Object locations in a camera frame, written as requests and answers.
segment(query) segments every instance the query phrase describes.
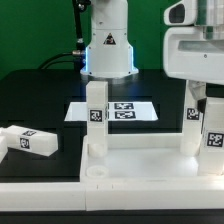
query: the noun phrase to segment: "white rectangular block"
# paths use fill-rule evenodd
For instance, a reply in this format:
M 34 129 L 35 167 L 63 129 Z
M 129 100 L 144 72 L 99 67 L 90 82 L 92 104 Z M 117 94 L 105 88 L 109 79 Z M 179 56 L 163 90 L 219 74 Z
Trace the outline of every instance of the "white rectangular block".
M 56 134 L 13 125 L 2 129 L 2 135 L 6 137 L 7 146 L 10 148 L 43 156 L 50 156 L 58 150 Z
M 4 159 L 5 155 L 8 152 L 6 138 L 4 136 L 0 136 L 0 163 Z

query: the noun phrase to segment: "black table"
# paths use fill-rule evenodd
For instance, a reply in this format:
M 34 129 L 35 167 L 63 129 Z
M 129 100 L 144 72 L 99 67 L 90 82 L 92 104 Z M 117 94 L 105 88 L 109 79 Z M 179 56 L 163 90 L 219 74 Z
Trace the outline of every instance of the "black table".
M 0 164 L 1 183 L 79 181 L 86 123 L 64 122 L 64 118 L 70 102 L 86 101 L 86 84 L 73 70 L 19 70 L 0 81 L 0 127 L 49 131 L 59 139 L 59 150 L 49 158 L 9 149 Z M 223 93 L 216 86 L 209 91 Z M 152 101 L 159 117 L 154 122 L 109 122 L 109 133 L 181 132 L 184 93 L 185 81 L 170 79 L 161 70 L 142 70 L 136 81 L 109 85 L 109 101 Z M 222 220 L 221 210 L 0 213 L 0 223 L 206 224 Z

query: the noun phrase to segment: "green background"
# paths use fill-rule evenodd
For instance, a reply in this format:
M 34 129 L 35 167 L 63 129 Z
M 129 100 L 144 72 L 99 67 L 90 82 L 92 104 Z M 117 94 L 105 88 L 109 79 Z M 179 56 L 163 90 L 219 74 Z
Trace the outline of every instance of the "green background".
M 177 1 L 128 0 L 128 39 L 138 68 L 162 68 L 163 12 Z M 86 44 L 90 16 L 90 10 L 82 14 Z M 35 69 L 51 56 L 74 50 L 75 43 L 71 0 L 0 0 L 0 79 L 13 70 Z

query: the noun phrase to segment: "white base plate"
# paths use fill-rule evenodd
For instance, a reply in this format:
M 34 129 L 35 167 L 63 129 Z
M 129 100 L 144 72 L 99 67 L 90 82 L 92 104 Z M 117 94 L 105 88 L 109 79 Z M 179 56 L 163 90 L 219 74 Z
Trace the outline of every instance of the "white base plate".
M 181 137 L 109 135 L 102 159 L 89 157 L 86 137 L 80 173 L 86 209 L 224 208 L 224 177 L 197 176 L 197 158 L 179 152 Z

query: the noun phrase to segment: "white pillar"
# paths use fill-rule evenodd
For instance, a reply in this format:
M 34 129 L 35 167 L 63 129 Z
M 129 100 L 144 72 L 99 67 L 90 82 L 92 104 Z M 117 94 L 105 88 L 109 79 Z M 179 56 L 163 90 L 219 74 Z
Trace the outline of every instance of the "white pillar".
M 189 88 L 189 81 L 186 83 L 183 137 L 181 139 L 181 153 L 187 156 L 196 156 L 199 153 L 201 143 L 203 114 L 197 110 L 197 101 L 193 98 Z
M 86 88 L 86 95 L 89 155 L 92 157 L 103 157 L 108 150 L 108 83 L 89 82 Z

